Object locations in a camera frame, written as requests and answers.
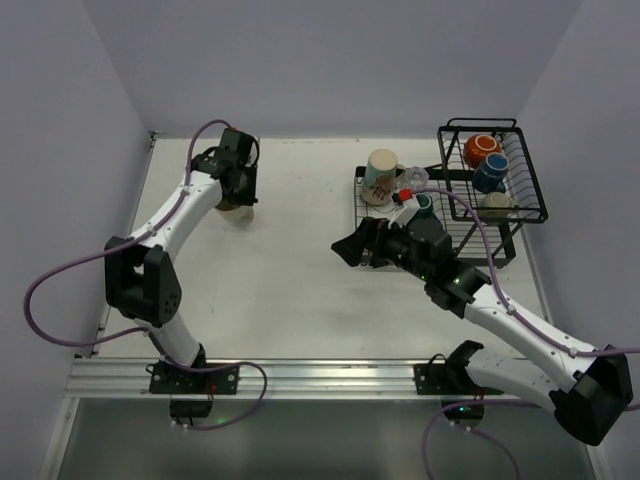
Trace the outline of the beige ceramic mug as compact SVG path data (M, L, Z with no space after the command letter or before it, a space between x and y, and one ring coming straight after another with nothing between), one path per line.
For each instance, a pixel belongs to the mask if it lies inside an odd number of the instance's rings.
M215 210L226 222L236 226L248 226L254 219L252 206L222 203Z

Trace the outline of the teal ceramic cup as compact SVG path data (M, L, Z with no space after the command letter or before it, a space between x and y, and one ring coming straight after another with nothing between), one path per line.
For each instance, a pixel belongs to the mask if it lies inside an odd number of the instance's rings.
M433 199L429 194L417 194L415 199L419 204L419 208L415 214L417 218L431 218L434 216Z

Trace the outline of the tall floral cream mug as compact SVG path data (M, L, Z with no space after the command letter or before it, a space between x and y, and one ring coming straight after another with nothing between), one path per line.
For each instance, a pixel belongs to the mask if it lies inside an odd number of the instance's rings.
M397 179L404 174L405 167L399 163L397 155L388 149L376 149L370 153L361 197L372 206L382 206L390 201Z

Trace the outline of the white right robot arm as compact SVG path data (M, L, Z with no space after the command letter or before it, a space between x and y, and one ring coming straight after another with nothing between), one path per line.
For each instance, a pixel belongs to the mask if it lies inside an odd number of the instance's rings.
M633 399L626 351L580 341L507 297L495 277L457 258L434 218L406 226L364 218L333 252L351 267L394 265L424 283L431 301L523 355L509 360L466 342L450 356L452 382L500 390L551 412L575 439L599 445Z

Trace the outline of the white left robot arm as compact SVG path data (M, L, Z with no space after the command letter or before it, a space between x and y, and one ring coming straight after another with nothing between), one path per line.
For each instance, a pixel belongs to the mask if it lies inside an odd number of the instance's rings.
M254 136L226 128L216 146L198 155L188 151L183 178L143 226L105 245L107 304L146 330L172 367L192 372L206 362L180 314L182 288L174 261L210 211L238 227L252 222L259 156Z

